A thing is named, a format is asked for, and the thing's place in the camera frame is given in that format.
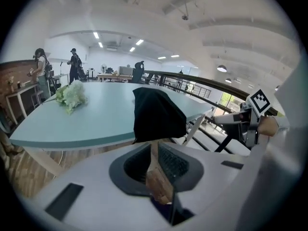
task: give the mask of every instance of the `black outfit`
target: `black outfit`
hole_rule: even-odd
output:
[[[168,95],[152,88],[141,87],[135,95],[135,142],[186,135],[186,116]]]
[[[79,80],[78,78],[78,64],[81,62],[79,56],[75,53],[74,55],[72,55],[71,57],[71,69],[69,71],[69,84],[71,84],[74,79],[75,80]]]

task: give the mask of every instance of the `computer monitor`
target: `computer monitor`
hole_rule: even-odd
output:
[[[133,75],[133,68],[132,67],[119,67],[119,75]]]

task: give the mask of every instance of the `stool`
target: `stool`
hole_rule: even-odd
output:
[[[32,101],[32,104],[33,104],[33,107],[34,107],[34,108],[36,108],[36,106],[39,106],[40,104],[42,104],[42,101],[41,101],[41,99],[40,99],[40,96],[41,96],[42,94],[44,95],[44,98],[46,99],[44,92],[43,92],[42,90],[39,90],[38,87],[35,87],[35,93],[33,93],[33,94],[31,95],[31,101]],[[37,99],[37,103],[36,103],[36,104],[34,104],[34,100],[33,100],[33,97],[34,97],[34,96],[35,96],[36,99]]]

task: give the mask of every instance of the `railing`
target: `railing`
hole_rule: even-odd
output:
[[[228,85],[225,85],[225,84],[213,81],[213,80],[208,80],[208,79],[204,79],[200,77],[193,77],[193,76],[188,76],[184,74],[175,74],[175,73],[169,73],[169,72],[156,72],[156,71],[145,71],[145,73],[149,74],[148,77],[142,77],[143,78],[142,81],[145,84],[153,83],[155,85],[167,87],[176,92],[183,92],[183,93],[189,94],[190,96],[193,96],[202,101],[205,101],[206,103],[209,103],[212,106],[219,108],[222,111],[228,112],[228,113],[232,113],[233,110],[221,104],[216,104],[207,99],[211,93],[211,90],[198,86],[195,83],[191,83],[191,82],[196,82],[199,84],[203,84],[209,87],[216,88],[218,90],[229,93],[243,100],[245,100],[246,97],[248,96],[248,93],[245,93],[241,90],[235,89],[233,87],[230,87]],[[270,108],[267,114],[276,116],[277,111],[274,110],[273,108]],[[205,120],[206,120],[207,126],[213,123],[212,117],[205,116]],[[222,126],[216,125],[216,124],[213,129],[216,129],[220,133],[224,131]],[[221,143],[214,136],[212,136],[205,129],[203,129],[202,126],[200,126],[198,130],[202,132],[203,134],[205,134],[212,141],[214,141],[218,146],[221,145]],[[204,146],[204,144],[202,144],[196,137],[193,136],[192,140],[195,141],[204,150],[209,151],[209,149],[206,146]],[[229,154],[233,154],[233,152],[230,151],[226,147],[224,148],[224,151]]]

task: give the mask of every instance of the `brick wall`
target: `brick wall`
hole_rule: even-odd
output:
[[[23,83],[32,80],[31,77],[27,76],[27,73],[29,73],[31,68],[36,69],[34,60],[15,61],[0,64],[0,104],[6,110],[6,113],[10,118],[11,114],[7,107],[5,96],[11,93],[11,88],[6,81],[10,76],[14,76],[13,87],[14,89],[17,89],[18,81]],[[34,93],[34,89],[25,91],[23,94],[21,94],[25,110],[33,106],[31,101],[32,93]],[[22,111],[20,109],[17,97],[10,98],[10,103],[16,119],[19,116],[22,116]]]

